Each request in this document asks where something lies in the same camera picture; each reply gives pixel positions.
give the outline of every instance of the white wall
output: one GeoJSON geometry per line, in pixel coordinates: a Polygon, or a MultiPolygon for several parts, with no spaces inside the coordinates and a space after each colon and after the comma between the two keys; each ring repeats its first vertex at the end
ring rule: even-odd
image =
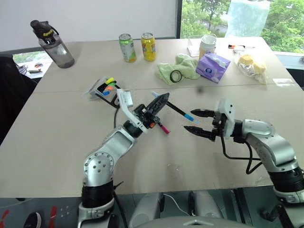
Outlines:
{"type": "Polygon", "coordinates": [[[0,51],[37,47],[29,25],[48,20],[64,42],[174,37],[176,0],[0,0],[0,51]]]}

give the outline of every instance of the yellow soda can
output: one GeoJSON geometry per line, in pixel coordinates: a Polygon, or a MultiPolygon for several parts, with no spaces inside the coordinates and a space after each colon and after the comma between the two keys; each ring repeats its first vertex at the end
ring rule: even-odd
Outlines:
{"type": "Polygon", "coordinates": [[[156,59],[155,38],[152,33],[145,32],[141,38],[143,57],[146,61],[154,61],[156,59]]]}

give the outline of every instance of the black cable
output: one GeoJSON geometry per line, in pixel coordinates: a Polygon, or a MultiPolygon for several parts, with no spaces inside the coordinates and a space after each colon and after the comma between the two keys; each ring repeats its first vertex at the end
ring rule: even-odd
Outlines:
{"type": "Polygon", "coordinates": [[[114,128],[116,128],[116,116],[117,116],[117,113],[118,113],[118,110],[119,110],[120,107],[118,107],[115,111],[115,114],[114,114],[114,128]]]}
{"type": "Polygon", "coordinates": [[[117,206],[118,206],[118,208],[120,210],[120,214],[122,215],[124,228],[129,228],[128,227],[128,223],[127,223],[127,219],[125,218],[124,210],[123,210],[123,208],[122,208],[122,206],[121,206],[121,204],[119,202],[119,199],[118,199],[115,191],[113,191],[113,196],[114,196],[114,199],[115,199],[115,201],[117,203],[117,206]]]}
{"type": "Polygon", "coordinates": [[[252,149],[251,149],[251,146],[250,146],[249,143],[247,143],[246,141],[244,141],[244,143],[246,144],[246,146],[247,146],[248,149],[249,149],[249,158],[240,158],[240,157],[230,157],[229,155],[227,155],[227,153],[226,153],[226,146],[225,146],[225,140],[224,140],[224,135],[223,135],[223,133],[221,133],[220,139],[221,139],[221,142],[222,142],[223,154],[225,155],[226,158],[232,159],[232,160],[248,160],[248,165],[247,165],[247,168],[246,168],[246,174],[251,174],[251,173],[252,173],[254,170],[256,170],[260,165],[262,165],[262,162],[259,162],[255,167],[253,167],[253,168],[250,170],[250,166],[251,166],[252,161],[260,161],[261,159],[259,159],[259,158],[252,158],[252,149]]]}

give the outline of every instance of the tree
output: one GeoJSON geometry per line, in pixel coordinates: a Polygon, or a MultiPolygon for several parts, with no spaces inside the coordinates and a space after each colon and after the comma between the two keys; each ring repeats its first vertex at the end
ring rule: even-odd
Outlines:
{"type": "Polygon", "coordinates": [[[272,2],[261,36],[272,50],[303,53],[304,1],[272,2]]]}
{"type": "Polygon", "coordinates": [[[183,1],[180,26],[181,38],[209,33],[202,24],[205,14],[201,11],[201,8],[201,2],[183,1]]]}
{"type": "Polygon", "coordinates": [[[214,16],[227,12],[230,4],[230,0],[201,0],[202,10],[208,14],[209,30],[211,27],[212,19],[214,16]]]}

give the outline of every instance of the beige table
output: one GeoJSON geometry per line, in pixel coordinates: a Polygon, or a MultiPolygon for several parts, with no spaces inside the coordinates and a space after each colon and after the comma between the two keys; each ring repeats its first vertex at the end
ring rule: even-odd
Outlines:
{"type": "MultiPolygon", "coordinates": [[[[49,74],[45,81],[52,76],[56,77],[49,74]]],[[[217,100],[230,97],[237,119],[271,122],[293,145],[304,167],[304,97],[297,84],[215,86],[204,88],[202,94],[193,88],[155,91],[170,92],[170,101],[187,112],[213,109],[217,100]]],[[[137,105],[153,99],[148,89],[132,90],[132,95],[137,105]]],[[[101,100],[86,101],[79,91],[34,93],[0,147],[0,197],[80,196],[84,158],[113,129],[114,111],[101,100]]],[[[219,139],[210,142],[183,129],[184,125],[210,129],[211,119],[193,123],[168,107],[159,117],[171,133],[165,135],[155,127],[142,134],[115,168],[114,183],[124,181],[118,193],[271,184],[264,167],[246,175],[247,163],[226,159],[219,139]]],[[[120,111],[117,122],[125,120],[120,111]]],[[[226,146],[231,155],[248,156],[244,145],[229,140],[226,146]]]]}
{"type": "MultiPolygon", "coordinates": [[[[288,78],[295,83],[262,38],[241,38],[241,40],[219,38],[217,53],[232,61],[233,50],[228,49],[228,44],[256,47],[255,52],[260,53],[265,59],[269,84],[274,84],[273,78],[288,78]]],[[[186,39],[156,40],[157,58],[154,62],[147,62],[143,59],[140,41],[136,40],[134,46],[137,60],[134,63],[126,63],[123,61],[118,41],[70,43],[68,48],[75,57],[76,64],[68,69],[60,69],[53,64],[38,84],[35,92],[85,91],[103,76],[114,77],[125,89],[259,84],[255,79],[244,76],[232,62],[218,84],[201,77],[197,80],[187,79],[176,85],[168,86],[156,76],[157,63],[175,63],[176,54],[189,54],[187,45],[188,40],[186,39]]]]}

